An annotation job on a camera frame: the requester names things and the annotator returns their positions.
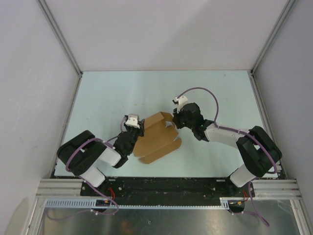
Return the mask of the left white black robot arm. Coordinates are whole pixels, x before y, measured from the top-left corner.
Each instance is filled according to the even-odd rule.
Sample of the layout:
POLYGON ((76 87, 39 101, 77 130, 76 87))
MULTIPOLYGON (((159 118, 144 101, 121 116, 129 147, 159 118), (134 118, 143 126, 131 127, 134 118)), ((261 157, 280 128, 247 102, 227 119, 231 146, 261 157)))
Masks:
POLYGON ((144 136, 144 123, 137 115, 124 116, 122 125, 126 130, 117 135, 114 144, 86 130, 61 145, 57 157, 66 165, 66 171, 90 183, 96 195, 104 195, 108 190, 107 177, 97 168, 97 162, 120 168, 133 153, 138 138, 144 136))

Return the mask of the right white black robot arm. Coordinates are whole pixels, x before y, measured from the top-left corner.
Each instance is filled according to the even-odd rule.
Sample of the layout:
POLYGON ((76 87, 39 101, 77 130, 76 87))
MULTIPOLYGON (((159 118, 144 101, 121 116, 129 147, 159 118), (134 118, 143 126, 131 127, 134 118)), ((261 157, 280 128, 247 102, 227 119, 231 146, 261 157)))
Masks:
POLYGON ((247 130, 236 130, 220 126, 203 118, 196 103, 179 104, 173 110, 173 122, 178 129, 188 128, 199 141, 218 142, 239 150, 244 164, 225 180, 225 190, 230 196, 238 196, 250 181, 265 174, 276 174, 276 163, 282 152, 260 126, 247 130))

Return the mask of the brown cardboard box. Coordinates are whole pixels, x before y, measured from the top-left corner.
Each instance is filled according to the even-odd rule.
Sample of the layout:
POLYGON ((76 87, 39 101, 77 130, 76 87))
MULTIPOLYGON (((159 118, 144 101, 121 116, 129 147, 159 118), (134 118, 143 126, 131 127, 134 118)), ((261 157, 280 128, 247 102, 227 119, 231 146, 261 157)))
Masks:
POLYGON ((179 149, 181 144, 172 114, 158 112, 145 119, 144 136, 138 138, 133 155, 142 163, 151 164, 179 149))

